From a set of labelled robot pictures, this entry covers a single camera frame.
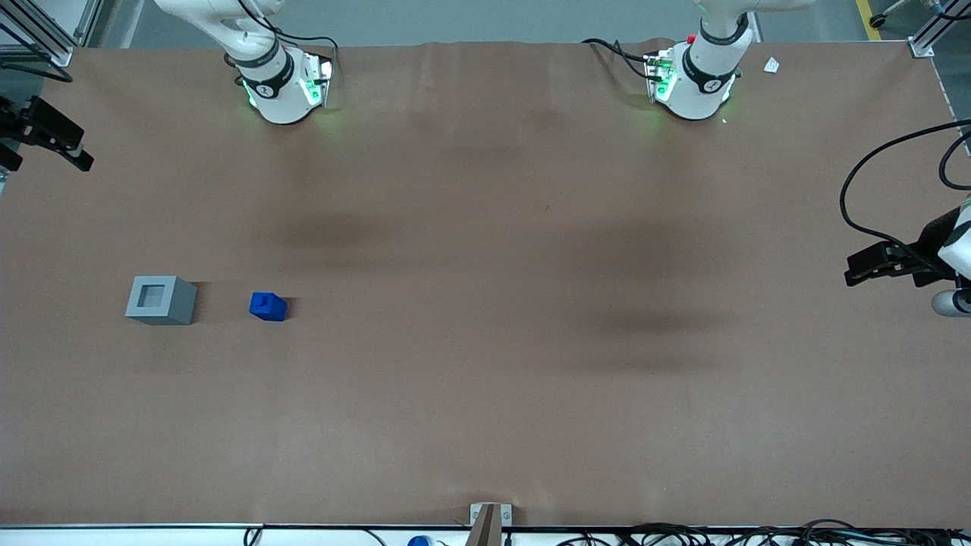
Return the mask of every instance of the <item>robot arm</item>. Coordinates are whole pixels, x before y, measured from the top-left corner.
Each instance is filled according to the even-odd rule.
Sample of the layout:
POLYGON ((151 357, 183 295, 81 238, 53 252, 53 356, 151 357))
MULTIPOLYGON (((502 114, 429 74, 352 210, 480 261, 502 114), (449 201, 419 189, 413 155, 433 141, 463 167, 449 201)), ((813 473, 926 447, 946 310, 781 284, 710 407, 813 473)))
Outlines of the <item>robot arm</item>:
POLYGON ((788 12, 816 0, 693 0, 701 11, 701 32, 647 59, 648 93, 654 102, 684 119, 713 115, 735 82, 735 70, 753 40, 746 12, 788 12))
POLYGON ((250 103, 273 123, 293 123, 321 106, 331 76, 329 60, 285 46, 276 32, 253 20, 273 15, 285 0, 155 0, 162 11, 208 34, 232 58, 250 103))
POLYGON ((701 8, 701 28, 709 35, 728 38, 738 29, 746 12, 791 12, 816 0, 694 0, 701 8))

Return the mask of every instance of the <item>gray box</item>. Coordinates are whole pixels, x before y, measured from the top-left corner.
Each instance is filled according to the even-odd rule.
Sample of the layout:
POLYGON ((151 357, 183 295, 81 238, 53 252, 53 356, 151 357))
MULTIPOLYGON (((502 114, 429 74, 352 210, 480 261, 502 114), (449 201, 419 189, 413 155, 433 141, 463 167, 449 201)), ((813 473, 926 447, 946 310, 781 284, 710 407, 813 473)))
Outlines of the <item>gray box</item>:
POLYGON ((131 285, 124 316, 151 325, 189 325, 196 292, 192 283, 175 275, 139 275, 131 285))

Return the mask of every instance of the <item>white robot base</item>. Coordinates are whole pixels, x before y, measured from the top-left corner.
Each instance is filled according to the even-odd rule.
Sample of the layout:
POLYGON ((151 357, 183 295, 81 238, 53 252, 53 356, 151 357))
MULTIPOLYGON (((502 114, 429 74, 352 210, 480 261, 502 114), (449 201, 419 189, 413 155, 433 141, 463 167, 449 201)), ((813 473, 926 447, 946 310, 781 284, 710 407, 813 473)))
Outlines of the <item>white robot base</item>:
POLYGON ((290 78, 277 91, 255 88, 243 80, 243 88, 250 97, 250 104, 272 123, 296 123, 320 106, 326 108, 327 93, 333 76, 333 63, 330 59, 307 53, 293 46, 285 47, 286 54, 293 59, 295 70, 290 78))
POLYGON ((646 55, 644 68, 649 76, 657 76, 659 82, 648 80, 648 96, 651 102, 661 104, 672 114, 684 119, 710 118, 728 100, 735 76, 714 93, 703 93, 698 85, 687 77, 682 59, 688 48, 687 42, 675 44, 673 48, 646 55))

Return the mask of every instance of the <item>gray floor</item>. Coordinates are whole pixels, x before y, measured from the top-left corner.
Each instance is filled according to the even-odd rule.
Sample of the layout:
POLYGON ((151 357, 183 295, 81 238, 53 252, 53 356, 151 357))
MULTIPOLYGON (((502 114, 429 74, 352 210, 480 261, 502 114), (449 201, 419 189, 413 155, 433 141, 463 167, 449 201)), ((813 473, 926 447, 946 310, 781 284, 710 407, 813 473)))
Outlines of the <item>gray floor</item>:
MULTIPOLYGON (((892 0, 871 0, 874 13, 885 9, 892 0)), ((905 40, 930 19, 930 11, 920 2, 891 13, 880 28, 885 40, 905 40)), ((951 100, 954 116, 971 118, 971 21, 960 22, 934 46, 934 65, 951 100)))
MULTIPOLYGON (((698 29, 689 0, 504 0, 378 2, 290 0, 276 24, 291 34, 325 33, 342 46, 410 46, 426 42, 580 42, 598 37, 641 42, 680 39, 698 29)), ((764 38, 777 42, 866 40, 849 0, 819 0, 812 8, 759 16, 764 38)), ((148 0, 138 18, 133 48, 203 48, 213 42, 148 0)))

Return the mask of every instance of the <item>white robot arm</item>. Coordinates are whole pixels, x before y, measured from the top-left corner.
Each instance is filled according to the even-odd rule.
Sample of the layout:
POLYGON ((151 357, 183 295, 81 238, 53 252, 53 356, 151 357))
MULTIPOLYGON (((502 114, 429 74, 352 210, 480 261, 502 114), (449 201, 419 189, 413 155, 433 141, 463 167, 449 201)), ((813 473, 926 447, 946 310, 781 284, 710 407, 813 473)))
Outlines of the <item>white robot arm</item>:
MULTIPOLYGON (((937 256, 953 267, 957 275, 971 280, 971 195, 961 204, 954 231, 937 256)), ((971 287, 962 286, 963 282, 959 278, 958 290, 945 290, 934 296, 931 306, 938 315, 971 319, 971 287)))
POLYGON ((276 32, 251 17, 273 15, 285 0, 242 2, 249 7, 244 8, 241 0, 155 0, 162 11, 202 30, 229 53, 243 75, 250 103, 264 118, 273 123, 300 121, 324 103, 331 62, 282 44, 276 32))
POLYGON ((735 70, 752 43, 747 12, 788 12, 816 0, 693 0, 701 9, 701 31, 647 61, 648 92, 675 116, 709 118, 735 82, 735 70))

